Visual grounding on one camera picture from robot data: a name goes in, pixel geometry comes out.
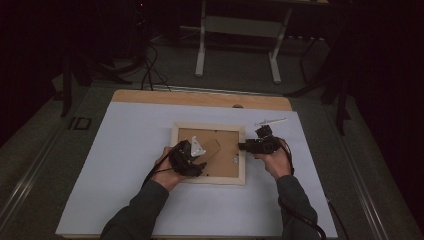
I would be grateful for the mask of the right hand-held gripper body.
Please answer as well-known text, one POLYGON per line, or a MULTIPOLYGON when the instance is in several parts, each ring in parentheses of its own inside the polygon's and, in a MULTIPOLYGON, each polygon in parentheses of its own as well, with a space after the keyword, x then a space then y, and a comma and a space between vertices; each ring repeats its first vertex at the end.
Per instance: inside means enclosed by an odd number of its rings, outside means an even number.
POLYGON ((285 121, 285 118, 264 120, 258 123, 255 139, 246 140, 246 151, 254 154, 271 154, 282 147, 280 140, 273 135, 270 124, 285 121))

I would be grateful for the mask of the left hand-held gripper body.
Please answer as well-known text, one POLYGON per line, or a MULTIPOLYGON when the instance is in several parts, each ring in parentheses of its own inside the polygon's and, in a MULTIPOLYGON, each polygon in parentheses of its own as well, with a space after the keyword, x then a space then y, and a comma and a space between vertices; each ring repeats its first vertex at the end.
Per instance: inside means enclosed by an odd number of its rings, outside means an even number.
POLYGON ((189 175, 190 171, 203 171, 203 169, 194 168, 193 164, 196 164, 195 160, 205 153, 206 151, 193 136, 191 141, 182 140, 175 145, 169 153, 169 160, 175 172, 189 175))

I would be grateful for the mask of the wooden photo frame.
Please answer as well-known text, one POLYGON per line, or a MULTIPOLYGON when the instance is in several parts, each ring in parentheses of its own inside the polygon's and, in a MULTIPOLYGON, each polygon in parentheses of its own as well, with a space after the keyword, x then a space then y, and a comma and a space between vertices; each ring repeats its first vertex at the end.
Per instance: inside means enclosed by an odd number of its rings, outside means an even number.
POLYGON ((193 184, 244 185, 246 154, 238 147, 245 142, 245 127, 232 124, 212 124, 193 122, 174 122, 171 144, 181 140, 192 142, 195 137, 205 153, 194 163, 206 162, 203 173, 198 177, 186 179, 193 184))

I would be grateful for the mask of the person's right hand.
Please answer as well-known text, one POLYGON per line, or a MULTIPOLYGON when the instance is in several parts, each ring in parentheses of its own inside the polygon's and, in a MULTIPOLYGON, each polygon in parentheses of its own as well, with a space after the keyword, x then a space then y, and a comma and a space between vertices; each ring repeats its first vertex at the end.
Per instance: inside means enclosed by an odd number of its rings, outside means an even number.
POLYGON ((261 159, 265 164, 265 170, 275 179, 292 174, 291 164, 286 152, 278 149, 272 154, 257 154, 257 159, 261 159))

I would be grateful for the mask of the person's left hand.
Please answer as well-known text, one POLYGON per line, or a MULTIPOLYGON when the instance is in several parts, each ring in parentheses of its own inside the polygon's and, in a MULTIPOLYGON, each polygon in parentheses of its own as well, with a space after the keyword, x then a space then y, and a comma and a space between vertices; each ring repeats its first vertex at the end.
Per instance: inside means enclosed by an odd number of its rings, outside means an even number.
POLYGON ((162 155, 155 161, 158 168, 154 171, 154 174, 151 177, 152 180, 159 183, 167 191, 171 191, 182 180, 186 179, 186 176, 183 176, 172 169, 168 157, 170 150, 171 147, 165 147, 163 149, 162 155))

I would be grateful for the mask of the white table sheet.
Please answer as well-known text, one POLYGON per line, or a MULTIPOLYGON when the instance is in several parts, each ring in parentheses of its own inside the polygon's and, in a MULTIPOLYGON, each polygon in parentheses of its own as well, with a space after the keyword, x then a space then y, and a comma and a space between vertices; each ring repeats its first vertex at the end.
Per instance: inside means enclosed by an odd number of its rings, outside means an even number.
MULTIPOLYGON (((57 234, 98 235, 139 191, 176 122, 241 125, 249 138, 268 120, 292 151, 295 175, 326 235, 337 235, 297 113, 256 109, 112 102, 69 197, 57 234)), ((282 233, 274 179, 261 161, 246 160, 244 185, 180 183, 157 219, 155 236, 278 237, 282 233)))

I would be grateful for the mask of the black metal stand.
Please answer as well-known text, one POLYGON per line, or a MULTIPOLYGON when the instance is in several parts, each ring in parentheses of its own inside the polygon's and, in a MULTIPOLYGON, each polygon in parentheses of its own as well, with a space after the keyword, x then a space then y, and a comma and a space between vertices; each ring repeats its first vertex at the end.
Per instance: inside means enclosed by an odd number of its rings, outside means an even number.
POLYGON ((337 33, 323 33, 321 38, 328 45, 329 51, 319 70, 310 78, 305 87, 290 93, 285 93, 285 96, 295 98, 320 87, 324 87, 325 90, 320 97, 321 103, 329 105, 332 104, 335 99, 338 99, 335 125, 338 132, 344 136, 344 120, 349 117, 346 113, 349 78, 344 76, 343 71, 339 70, 331 63, 331 56, 339 35, 337 33))
POLYGON ((81 85, 89 86, 92 82, 89 70, 92 69, 115 83, 130 84, 130 81, 119 77, 119 74, 130 72, 136 69, 141 63, 142 61, 136 58, 128 66, 111 69, 82 53, 66 54, 62 61, 62 90, 57 93, 57 96, 63 102, 61 117, 65 117, 72 107, 72 76, 80 80, 81 85))

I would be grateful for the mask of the metal floor rail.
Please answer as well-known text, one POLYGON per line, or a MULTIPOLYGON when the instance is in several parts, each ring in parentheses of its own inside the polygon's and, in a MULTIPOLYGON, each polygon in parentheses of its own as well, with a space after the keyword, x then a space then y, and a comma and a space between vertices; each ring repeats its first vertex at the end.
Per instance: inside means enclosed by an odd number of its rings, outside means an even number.
POLYGON ((66 131, 55 129, 32 158, 0 210, 0 233, 55 231, 73 184, 68 169, 66 131))
POLYGON ((324 105, 323 109, 328 121, 331 124, 331 129, 333 133, 336 135, 339 144, 342 146, 343 154, 348 164, 348 170, 352 179, 354 189, 359 198, 368 225, 370 226, 374 240, 389 240, 387 231, 381 221, 380 215, 375 207, 374 201, 371 198, 370 192, 366 187, 366 184, 356 164, 356 160, 352 154, 352 151, 349 149, 345 138, 341 135, 336 126, 336 120, 334 117, 335 111, 332 109, 331 106, 327 105, 324 105))

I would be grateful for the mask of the white desk frame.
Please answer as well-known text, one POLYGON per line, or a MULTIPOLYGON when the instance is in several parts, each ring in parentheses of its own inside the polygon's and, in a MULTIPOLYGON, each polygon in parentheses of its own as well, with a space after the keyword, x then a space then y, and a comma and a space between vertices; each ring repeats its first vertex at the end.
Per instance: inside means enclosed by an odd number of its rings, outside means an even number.
POLYGON ((292 8, 283 11, 283 20, 280 22, 222 17, 207 14, 207 2, 202 0, 200 17, 200 41, 195 67, 195 76, 202 77, 205 66, 205 36, 207 32, 224 33, 233 35, 255 36, 274 38, 276 40, 274 48, 268 53, 268 60, 271 69, 273 82, 282 82, 278 66, 277 56, 281 44, 285 37, 289 20, 292 15, 292 8))

